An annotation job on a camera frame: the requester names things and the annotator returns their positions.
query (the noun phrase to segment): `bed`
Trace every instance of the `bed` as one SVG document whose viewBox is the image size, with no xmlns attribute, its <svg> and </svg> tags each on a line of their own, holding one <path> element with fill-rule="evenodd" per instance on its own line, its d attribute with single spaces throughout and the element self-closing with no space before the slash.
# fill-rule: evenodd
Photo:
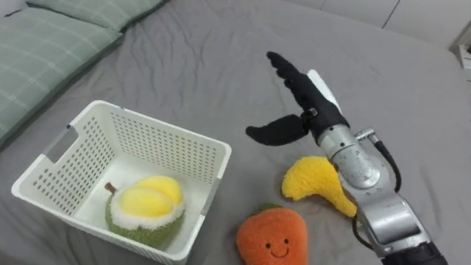
<svg viewBox="0 0 471 265">
<path fill-rule="evenodd" d="M 263 202 L 303 215 L 309 264 L 379 264 L 326 201 L 285 200 L 286 170 L 321 155 L 312 138 L 255 144 L 246 126 L 300 113 L 265 57 L 316 69 L 354 131 L 374 127 L 412 204 L 450 264 L 471 245 L 471 109 L 455 57 L 412 38 L 278 0 L 174 0 L 52 101 L 0 153 L 0 263 L 154 264 L 69 227 L 10 187 L 86 105 L 102 99 L 227 142 L 233 154 L 188 264 L 242 264 L 237 227 Z"/>
</svg>

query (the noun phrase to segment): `basket handle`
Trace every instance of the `basket handle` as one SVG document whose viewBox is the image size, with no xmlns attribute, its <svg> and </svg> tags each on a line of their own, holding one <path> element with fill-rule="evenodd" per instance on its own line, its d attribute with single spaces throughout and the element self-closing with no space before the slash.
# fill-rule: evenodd
<svg viewBox="0 0 471 265">
<path fill-rule="evenodd" d="M 46 147 L 43 154 L 52 162 L 56 163 L 65 152 L 75 143 L 79 138 L 77 130 L 70 124 L 57 136 L 52 143 Z"/>
</svg>

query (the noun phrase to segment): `plastic basket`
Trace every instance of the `plastic basket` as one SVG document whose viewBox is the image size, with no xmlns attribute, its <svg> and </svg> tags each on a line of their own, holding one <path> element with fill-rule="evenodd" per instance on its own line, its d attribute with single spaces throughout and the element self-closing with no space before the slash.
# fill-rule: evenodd
<svg viewBox="0 0 471 265">
<path fill-rule="evenodd" d="M 184 264 L 205 220 L 231 153 L 229 145 L 131 110 L 96 101 L 88 105 L 20 176 L 19 197 L 71 226 L 163 264 Z M 111 233 L 105 222 L 119 188 L 164 174 L 177 179 L 185 218 L 164 250 Z"/>
</svg>

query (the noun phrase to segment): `durian toy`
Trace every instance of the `durian toy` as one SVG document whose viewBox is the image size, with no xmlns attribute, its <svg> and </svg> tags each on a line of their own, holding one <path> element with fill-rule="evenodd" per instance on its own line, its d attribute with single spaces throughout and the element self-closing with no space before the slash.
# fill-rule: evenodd
<svg viewBox="0 0 471 265">
<path fill-rule="evenodd" d="M 111 232 L 150 247 L 163 247 L 179 230 L 185 211 L 183 190 L 173 178 L 153 176 L 116 189 L 111 183 L 105 219 Z"/>
</svg>

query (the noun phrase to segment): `plaid pillow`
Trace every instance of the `plaid pillow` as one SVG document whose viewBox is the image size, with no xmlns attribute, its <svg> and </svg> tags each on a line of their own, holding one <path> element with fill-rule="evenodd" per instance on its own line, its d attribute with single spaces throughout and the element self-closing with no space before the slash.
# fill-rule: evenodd
<svg viewBox="0 0 471 265">
<path fill-rule="evenodd" d="M 121 31 L 166 0 L 26 0 L 28 3 L 78 18 L 108 29 Z"/>
<path fill-rule="evenodd" d="M 0 145 L 121 34 L 27 8 L 0 23 Z"/>
</svg>

